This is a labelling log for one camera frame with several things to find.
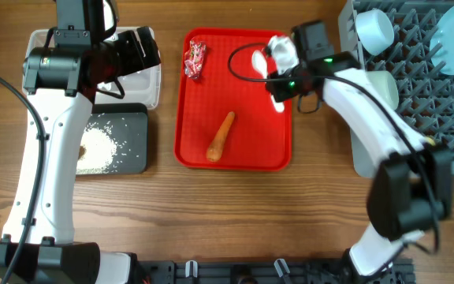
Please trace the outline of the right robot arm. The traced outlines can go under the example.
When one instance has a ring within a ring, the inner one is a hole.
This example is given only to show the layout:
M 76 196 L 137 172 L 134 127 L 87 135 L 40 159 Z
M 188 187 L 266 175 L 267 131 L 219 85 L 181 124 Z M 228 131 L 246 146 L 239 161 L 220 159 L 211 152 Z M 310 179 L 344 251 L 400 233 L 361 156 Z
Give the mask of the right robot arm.
M 351 53 L 334 53 L 323 22 L 295 26 L 290 36 L 275 35 L 264 51 L 276 66 L 266 82 L 274 99 L 316 93 L 347 122 L 374 164 L 367 198 L 370 223 L 346 251 L 342 277 L 362 283 L 381 275 L 429 230 L 434 232 L 431 253 L 437 253 L 439 222 L 452 214 L 450 149 L 408 125 Z

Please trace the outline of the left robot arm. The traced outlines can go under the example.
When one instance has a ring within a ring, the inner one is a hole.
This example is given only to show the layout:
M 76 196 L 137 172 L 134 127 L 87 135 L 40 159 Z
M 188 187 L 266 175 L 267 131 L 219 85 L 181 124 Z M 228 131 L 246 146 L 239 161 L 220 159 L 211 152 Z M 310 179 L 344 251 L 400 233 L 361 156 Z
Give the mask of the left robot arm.
M 132 252 L 74 240 L 80 143 L 101 83 L 157 66 L 148 27 L 117 31 L 113 1 L 59 1 L 57 24 L 24 60 L 16 97 L 28 111 L 17 193 L 0 238 L 4 283 L 149 283 Z

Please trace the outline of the brown food scrap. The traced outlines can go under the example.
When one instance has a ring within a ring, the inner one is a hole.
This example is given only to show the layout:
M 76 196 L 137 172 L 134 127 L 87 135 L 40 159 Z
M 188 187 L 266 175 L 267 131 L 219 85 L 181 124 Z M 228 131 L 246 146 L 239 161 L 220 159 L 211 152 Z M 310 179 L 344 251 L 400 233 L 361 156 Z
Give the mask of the brown food scrap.
M 83 156 L 84 156 L 84 154 L 85 154 L 85 152 L 86 152 L 85 146 L 81 145 L 81 146 L 80 146 L 80 150 L 79 150 L 78 159 L 82 159 Z

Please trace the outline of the mint green bowl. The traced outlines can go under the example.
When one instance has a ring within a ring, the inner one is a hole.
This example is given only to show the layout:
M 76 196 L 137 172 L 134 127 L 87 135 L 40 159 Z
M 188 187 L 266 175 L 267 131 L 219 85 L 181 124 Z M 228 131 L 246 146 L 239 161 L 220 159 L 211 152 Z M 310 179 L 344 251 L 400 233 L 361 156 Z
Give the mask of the mint green bowl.
M 367 78 L 378 94 L 395 110 L 400 101 L 396 80 L 388 71 L 369 71 Z

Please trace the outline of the light blue bowl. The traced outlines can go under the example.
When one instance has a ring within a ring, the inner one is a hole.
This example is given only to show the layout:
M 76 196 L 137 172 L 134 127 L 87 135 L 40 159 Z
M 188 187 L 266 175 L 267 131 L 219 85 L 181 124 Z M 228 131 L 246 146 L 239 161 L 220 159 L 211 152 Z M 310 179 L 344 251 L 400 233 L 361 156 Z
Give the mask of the light blue bowl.
M 393 25 L 379 9 L 359 13 L 355 19 L 355 29 L 363 48 L 371 55 L 379 55 L 394 42 Z

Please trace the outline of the white plastic spoon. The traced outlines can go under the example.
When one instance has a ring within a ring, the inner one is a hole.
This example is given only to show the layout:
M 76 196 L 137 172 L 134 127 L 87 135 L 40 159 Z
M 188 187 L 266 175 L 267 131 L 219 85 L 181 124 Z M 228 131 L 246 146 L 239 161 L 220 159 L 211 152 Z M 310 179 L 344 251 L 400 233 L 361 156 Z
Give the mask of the white plastic spoon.
M 268 76 L 267 72 L 267 61 L 260 50 L 255 50 L 251 56 L 252 68 L 260 74 L 262 79 L 266 79 Z M 285 105 L 283 103 L 278 103 L 275 101 L 273 95 L 270 95 L 271 102 L 274 106 L 274 109 L 277 113 L 283 113 L 285 111 Z

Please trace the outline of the yellow plastic cup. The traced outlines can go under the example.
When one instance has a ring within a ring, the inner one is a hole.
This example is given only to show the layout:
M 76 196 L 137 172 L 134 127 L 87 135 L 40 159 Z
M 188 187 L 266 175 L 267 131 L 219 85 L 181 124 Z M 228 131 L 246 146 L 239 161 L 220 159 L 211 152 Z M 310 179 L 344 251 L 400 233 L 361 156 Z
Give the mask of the yellow plastic cup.
M 431 137 L 427 136 L 427 137 L 426 137 L 426 140 L 427 140 L 427 142 L 428 142 L 430 145 L 432 145 L 432 146 L 435 146 L 435 145 L 436 145 L 435 140 L 432 139 Z

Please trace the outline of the red candy wrapper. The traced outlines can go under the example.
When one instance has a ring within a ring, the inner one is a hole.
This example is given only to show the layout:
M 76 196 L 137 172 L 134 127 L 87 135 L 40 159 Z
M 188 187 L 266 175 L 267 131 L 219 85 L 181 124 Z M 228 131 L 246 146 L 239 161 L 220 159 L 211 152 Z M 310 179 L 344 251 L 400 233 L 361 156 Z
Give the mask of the red candy wrapper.
M 187 77 L 198 79 L 203 69 L 207 45 L 201 41 L 191 40 L 189 49 L 184 54 L 184 72 Z

